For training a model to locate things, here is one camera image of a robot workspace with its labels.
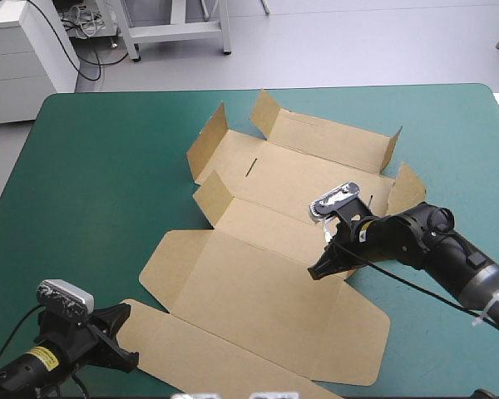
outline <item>yellow label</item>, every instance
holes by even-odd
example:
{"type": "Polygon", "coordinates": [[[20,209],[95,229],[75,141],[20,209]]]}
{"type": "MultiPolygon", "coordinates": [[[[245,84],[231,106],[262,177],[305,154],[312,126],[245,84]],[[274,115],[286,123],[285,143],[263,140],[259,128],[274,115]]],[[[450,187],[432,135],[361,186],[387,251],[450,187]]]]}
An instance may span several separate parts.
{"type": "Polygon", "coordinates": [[[33,355],[39,359],[49,372],[59,366],[59,361],[57,360],[56,355],[54,355],[50,349],[45,347],[34,347],[32,350],[28,351],[27,354],[33,355]]]}
{"type": "Polygon", "coordinates": [[[370,220],[369,222],[363,224],[363,227],[360,228],[360,232],[358,233],[358,241],[359,241],[359,243],[366,242],[366,239],[368,238],[368,234],[366,233],[366,230],[368,230],[368,226],[372,222],[373,222],[373,220],[370,220]]]}

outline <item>flattened cardboard box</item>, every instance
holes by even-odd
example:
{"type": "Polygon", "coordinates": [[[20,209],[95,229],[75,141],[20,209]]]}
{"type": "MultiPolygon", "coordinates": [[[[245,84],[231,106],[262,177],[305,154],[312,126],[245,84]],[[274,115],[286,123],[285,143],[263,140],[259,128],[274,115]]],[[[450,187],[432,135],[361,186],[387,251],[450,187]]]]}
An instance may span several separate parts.
{"type": "Polygon", "coordinates": [[[131,299],[125,302],[131,316],[118,333],[120,344],[140,353],[141,370],[183,392],[218,392],[223,399],[291,391],[305,399],[340,398],[179,318],[131,299]]]}
{"type": "MultiPolygon", "coordinates": [[[[307,206],[355,181],[375,214],[393,213],[421,202],[425,189],[406,165],[395,180],[379,174],[398,134],[286,111],[264,91],[252,121],[268,140],[231,131],[223,105],[206,124],[187,158],[202,185],[195,199],[215,230],[168,233],[140,281],[170,318],[204,337],[222,337],[300,376],[370,385],[388,317],[341,278],[310,278],[306,268],[324,239],[307,206]]],[[[188,382],[180,371],[177,387],[188,382]]]]}

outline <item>electrical cord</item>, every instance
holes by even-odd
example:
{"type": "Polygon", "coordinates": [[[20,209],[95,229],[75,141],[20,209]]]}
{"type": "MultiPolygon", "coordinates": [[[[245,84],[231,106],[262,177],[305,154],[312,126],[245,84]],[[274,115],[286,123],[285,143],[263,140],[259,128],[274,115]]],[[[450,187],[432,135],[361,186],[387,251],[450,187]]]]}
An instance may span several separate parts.
{"type": "Polygon", "coordinates": [[[76,383],[76,385],[80,388],[83,394],[83,399],[91,399],[91,395],[89,394],[89,391],[86,389],[86,385],[83,383],[82,380],[77,376],[75,372],[73,372],[70,375],[70,378],[76,383]]]}
{"type": "MultiPolygon", "coordinates": [[[[63,23],[66,23],[68,25],[65,26],[66,30],[69,31],[71,29],[74,29],[74,28],[78,28],[79,25],[75,24],[74,22],[70,21],[70,20],[67,20],[65,18],[62,18],[61,19],[61,22],[63,23]]],[[[95,53],[96,55],[96,49],[94,48],[94,46],[91,44],[91,49],[92,49],[92,52],[95,53]]],[[[83,62],[86,62],[87,64],[91,64],[91,65],[96,65],[97,67],[110,67],[111,65],[116,65],[116,64],[120,64],[122,61],[124,61],[127,57],[127,53],[124,54],[121,58],[119,58],[118,60],[114,61],[114,62],[92,62],[92,61],[89,61],[83,57],[80,57],[80,56],[77,56],[80,60],[82,60],[83,62]]]]}
{"type": "Polygon", "coordinates": [[[11,343],[13,337],[15,336],[15,334],[17,333],[18,329],[22,326],[22,323],[24,323],[24,321],[30,317],[30,315],[34,312],[36,312],[38,309],[42,308],[42,305],[37,305],[36,307],[34,308],[31,308],[25,315],[24,317],[22,317],[20,319],[20,321],[17,323],[17,325],[15,326],[15,328],[11,331],[11,333],[9,334],[9,337],[7,338],[6,342],[2,345],[2,348],[0,349],[0,357],[3,355],[4,351],[6,350],[6,348],[9,346],[9,343],[11,343]]]}
{"type": "Polygon", "coordinates": [[[35,4],[32,0],[26,0],[27,2],[29,2],[30,4],[32,4],[36,9],[37,11],[39,11],[39,13],[42,15],[42,17],[46,20],[46,22],[48,23],[48,25],[50,26],[50,28],[52,29],[52,32],[53,34],[56,36],[57,40],[59,41],[59,44],[61,45],[61,48],[62,50],[64,51],[65,53],[65,56],[67,56],[67,59],[68,61],[70,62],[70,64],[74,67],[74,69],[76,70],[76,72],[81,76],[83,77],[84,79],[87,79],[88,81],[98,81],[100,78],[101,78],[101,66],[98,67],[98,76],[93,78],[93,77],[89,77],[85,74],[83,74],[80,69],[74,64],[74,62],[72,61],[72,59],[70,58],[70,56],[68,55],[68,52],[67,52],[67,49],[65,48],[65,45],[63,44],[63,42],[61,41],[61,38],[59,37],[59,35],[57,34],[56,32],[56,29],[53,27],[52,23],[50,22],[50,20],[48,19],[47,15],[42,11],[42,9],[37,5],[35,4]]]}
{"type": "MultiPolygon", "coordinates": [[[[338,247],[341,251],[343,251],[346,254],[348,254],[349,256],[352,256],[352,257],[356,258],[358,261],[362,262],[363,264],[366,264],[367,266],[369,266],[371,268],[374,268],[375,270],[377,270],[378,272],[384,274],[385,276],[393,278],[394,280],[398,281],[399,283],[403,283],[403,284],[407,285],[408,287],[413,288],[413,289],[419,291],[420,293],[424,293],[424,294],[428,295],[429,297],[435,298],[438,301],[440,301],[442,303],[445,303],[446,305],[450,306],[451,308],[454,308],[456,310],[459,310],[459,311],[461,311],[463,313],[469,314],[470,316],[473,316],[473,317],[476,317],[476,318],[479,317],[479,314],[477,312],[473,312],[472,310],[466,309],[466,308],[464,308],[463,306],[460,306],[457,303],[454,303],[454,302],[452,302],[452,301],[450,301],[448,299],[445,299],[444,297],[438,295],[437,293],[429,291],[428,289],[422,288],[422,287],[420,287],[420,286],[418,286],[418,285],[416,285],[414,283],[411,283],[410,281],[408,281],[408,280],[406,280],[404,278],[401,278],[401,277],[399,277],[399,276],[397,276],[397,275],[395,275],[393,273],[390,273],[387,270],[385,270],[384,268],[381,268],[381,267],[377,266],[376,264],[370,262],[366,258],[363,258],[362,256],[358,256],[355,252],[351,252],[350,250],[346,249],[343,245],[341,245],[339,243],[336,243],[334,241],[332,241],[331,243],[333,245],[335,245],[336,247],[338,247]]],[[[484,321],[484,323],[489,324],[490,326],[494,327],[497,331],[499,331],[499,326],[497,326],[497,324],[495,324],[489,318],[484,318],[483,321],[484,321]]]]}

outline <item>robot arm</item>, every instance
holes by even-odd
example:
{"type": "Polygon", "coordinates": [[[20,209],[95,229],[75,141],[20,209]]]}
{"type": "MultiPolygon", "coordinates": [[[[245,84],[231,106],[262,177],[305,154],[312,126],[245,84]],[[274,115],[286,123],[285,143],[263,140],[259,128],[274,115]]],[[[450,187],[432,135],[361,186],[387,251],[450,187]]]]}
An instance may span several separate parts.
{"type": "Polygon", "coordinates": [[[449,209],[421,203],[379,218],[358,193],[347,183],[310,205],[314,221],[339,219],[338,232],[309,268],[313,279],[363,267],[363,259],[397,260],[425,270],[464,308],[487,313],[499,327],[499,265],[454,230],[449,209]]]}
{"type": "Polygon", "coordinates": [[[75,374],[85,365],[123,372],[136,368],[139,354],[116,341],[130,305],[94,310],[89,293],[62,280],[44,280],[37,299],[44,307],[37,345],[0,368],[0,399],[44,398],[69,377],[79,385],[75,374]]]}

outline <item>white drawer cabinet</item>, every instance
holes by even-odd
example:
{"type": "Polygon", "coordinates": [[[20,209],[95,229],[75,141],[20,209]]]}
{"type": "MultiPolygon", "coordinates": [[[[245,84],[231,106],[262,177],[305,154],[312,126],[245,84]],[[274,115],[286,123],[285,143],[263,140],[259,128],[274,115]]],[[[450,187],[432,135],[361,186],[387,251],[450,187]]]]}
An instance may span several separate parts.
{"type": "MultiPolygon", "coordinates": [[[[79,67],[52,0],[33,0],[47,15],[79,67]]],[[[54,93],[72,93],[77,72],[38,10],[23,0],[0,2],[0,123],[37,117],[54,93]]]]}

